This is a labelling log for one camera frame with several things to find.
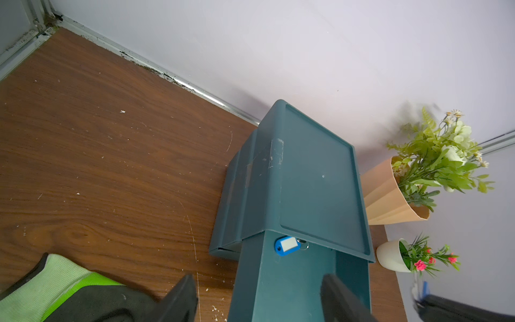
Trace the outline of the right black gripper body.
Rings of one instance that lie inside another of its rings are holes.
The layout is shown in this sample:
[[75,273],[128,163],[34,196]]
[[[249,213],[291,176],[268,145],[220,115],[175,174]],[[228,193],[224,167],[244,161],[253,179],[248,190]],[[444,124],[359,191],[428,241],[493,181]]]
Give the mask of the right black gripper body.
[[422,321],[514,322],[513,315],[496,313],[431,295],[427,292],[427,286],[427,282],[424,282],[422,287],[414,283],[411,288],[414,309]]

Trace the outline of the teal three-drawer cabinet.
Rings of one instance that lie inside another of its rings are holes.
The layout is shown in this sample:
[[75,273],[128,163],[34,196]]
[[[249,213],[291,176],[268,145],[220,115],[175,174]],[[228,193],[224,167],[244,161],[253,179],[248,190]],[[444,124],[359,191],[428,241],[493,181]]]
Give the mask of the teal three-drawer cabinet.
[[375,260],[355,148],[281,99],[228,164],[209,252],[265,231]]

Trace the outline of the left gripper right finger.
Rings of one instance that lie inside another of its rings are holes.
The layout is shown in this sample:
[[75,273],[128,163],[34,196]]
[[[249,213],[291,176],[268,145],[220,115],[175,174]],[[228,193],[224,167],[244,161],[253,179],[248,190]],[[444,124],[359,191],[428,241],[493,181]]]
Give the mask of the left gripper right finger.
[[324,275],[321,304],[326,322],[377,322],[361,301],[334,275]]

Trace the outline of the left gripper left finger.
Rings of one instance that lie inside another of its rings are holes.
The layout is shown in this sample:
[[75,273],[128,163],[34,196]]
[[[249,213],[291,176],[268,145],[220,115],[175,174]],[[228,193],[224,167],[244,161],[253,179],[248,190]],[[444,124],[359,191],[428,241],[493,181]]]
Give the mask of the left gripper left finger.
[[185,275],[157,304],[150,321],[193,322],[197,313],[198,296],[193,275]]

